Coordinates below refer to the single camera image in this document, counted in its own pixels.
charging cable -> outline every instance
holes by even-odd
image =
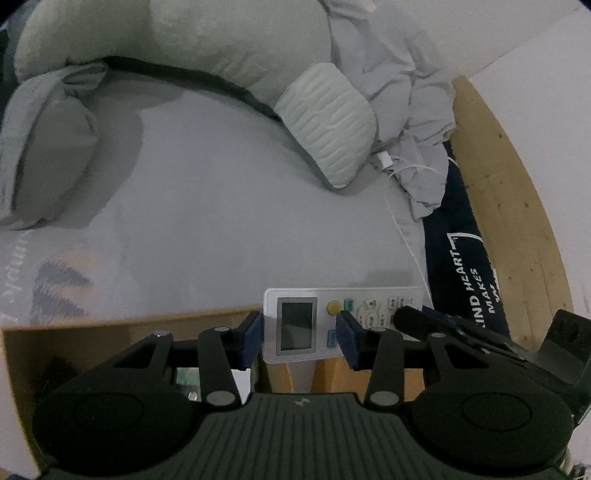
[[[423,285],[425,285],[425,290],[427,291],[427,296],[429,297],[429,300],[431,301],[431,305],[433,305],[433,298],[431,296],[431,289],[429,288],[429,284],[427,283],[427,279],[425,278],[425,275],[423,275],[423,269],[421,268],[421,264],[419,263],[417,256],[414,254],[413,249],[410,248],[410,245],[409,245],[406,237],[404,236],[404,233],[402,232],[402,228],[400,228],[400,225],[398,224],[398,222],[396,220],[396,216],[394,215],[394,212],[392,211],[392,207],[390,205],[390,202],[388,201],[388,189],[390,187],[390,179],[394,175],[396,175],[397,173],[399,173],[403,170],[406,170],[408,168],[422,168],[423,170],[430,170],[430,171],[433,171],[433,172],[437,173],[438,175],[442,176],[445,180],[447,180],[447,177],[443,173],[441,173],[439,170],[436,170],[435,168],[432,168],[432,167],[427,167],[426,165],[405,165],[403,167],[396,168],[395,170],[392,170],[391,166],[394,163],[394,162],[392,162],[392,158],[397,158],[397,157],[391,157],[390,155],[388,155],[387,152],[380,152],[378,154],[378,158],[381,163],[381,165],[378,166],[378,168],[383,167],[382,170],[384,172],[388,173],[388,178],[386,180],[386,189],[384,191],[384,202],[386,203],[386,207],[388,207],[388,211],[390,212],[390,215],[392,216],[392,221],[394,222],[394,225],[398,229],[398,233],[400,233],[400,236],[402,237],[404,244],[408,248],[408,251],[410,252],[410,254],[417,266],[418,274],[421,275],[421,280],[423,281]]]

pillow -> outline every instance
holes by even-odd
[[[365,164],[376,135],[374,111],[332,63],[307,69],[275,111],[335,189],[346,187]]]
[[[15,54],[19,80],[107,56],[208,72],[274,107],[309,66],[330,61],[318,0],[44,0]]]
[[[15,91],[0,132],[0,225],[26,228],[59,214],[98,141],[80,97],[96,89],[106,70],[104,63],[70,66]]]

white remote control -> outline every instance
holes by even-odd
[[[279,364],[341,356],[335,330],[341,310],[364,328],[393,328],[394,312],[406,305],[422,308],[423,288],[270,288],[263,303],[263,357]]]

navy towel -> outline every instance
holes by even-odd
[[[453,158],[449,142],[448,155]],[[472,319],[509,336],[488,254],[462,180],[460,169],[449,165],[441,206],[423,219],[427,275],[435,310]]]

white wall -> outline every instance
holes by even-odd
[[[556,235],[575,312],[591,318],[591,12],[580,8],[472,77]],[[591,463],[591,417],[571,450]]]
[[[580,6],[578,0],[393,0],[468,77]]]

